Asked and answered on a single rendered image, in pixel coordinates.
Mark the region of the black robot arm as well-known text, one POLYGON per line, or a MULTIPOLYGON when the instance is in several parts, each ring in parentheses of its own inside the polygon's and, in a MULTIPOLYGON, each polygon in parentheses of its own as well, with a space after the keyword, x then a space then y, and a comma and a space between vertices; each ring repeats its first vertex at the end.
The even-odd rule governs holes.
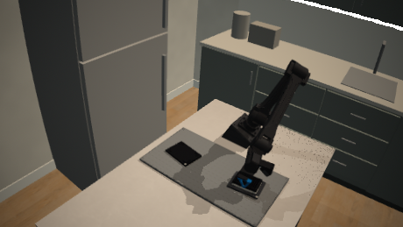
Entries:
POLYGON ((284 76, 281 78, 278 85, 272 90, 270 95, 261 104, 257 103, 251 109, 248 117, 243 117, 239 122, 238 126, 241 129, 253 137, 257 135, 251 141, 251 145, 247 151, 244 163, 244 170, 246 172, 256 173, 258 168, 261 167, 260 170, 266 177, 272 175, 275 164, 262 160, 262 155, 266 155, 272 150, 273 139, 276 135, 279 123, 284 116, 296 89, 299 85, 305 86, 307 84, 309 76, 311 75, 308 71, 307 68, 297 63, 297 61, 291 60, 286 68, 284 76), (271 111, 274 104, 275 106, 271 111), (258 126, 263 126, 259 133, 258 126))

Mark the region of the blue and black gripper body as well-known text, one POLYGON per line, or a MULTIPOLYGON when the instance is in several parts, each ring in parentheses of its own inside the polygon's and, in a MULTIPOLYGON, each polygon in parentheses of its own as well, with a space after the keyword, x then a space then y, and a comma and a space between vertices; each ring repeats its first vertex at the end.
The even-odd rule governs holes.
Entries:
POLYGON ((253 175, 254 175, 254 173, 248 173, 248 172, 246 172, 246 171, 244 170, 244 165, 243 165, 243 167, 241 168, 241 170, 240 170, 240 172, 239 172, 239 175, 238 175, 237 177, 240 178, 240 179, 242 179, 242 180, 247 181, 248 177, 244 176, 244 174, 248 174, 249 177, 251 177, 251 178, 252 178, 253 175))

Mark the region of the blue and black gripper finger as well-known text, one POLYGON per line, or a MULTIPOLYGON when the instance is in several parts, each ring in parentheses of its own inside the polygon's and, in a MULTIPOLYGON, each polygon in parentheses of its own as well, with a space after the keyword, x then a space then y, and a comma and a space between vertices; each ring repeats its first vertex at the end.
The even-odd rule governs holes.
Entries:
MULTIPOLYGON (((238 178, 238 177, 237 177, 238 178)), ((252 180, 250 180, 250 179, 247 179, 247 183, 244 185, 243 184, 243 181, 242 181, 242 179, 240 179, 240 178, 238 178, 238 180, 240 181, 240 183, 241 183, 241 186, 242 186, 242 188, 246 188, 251 182, 252 182, 252 180)))

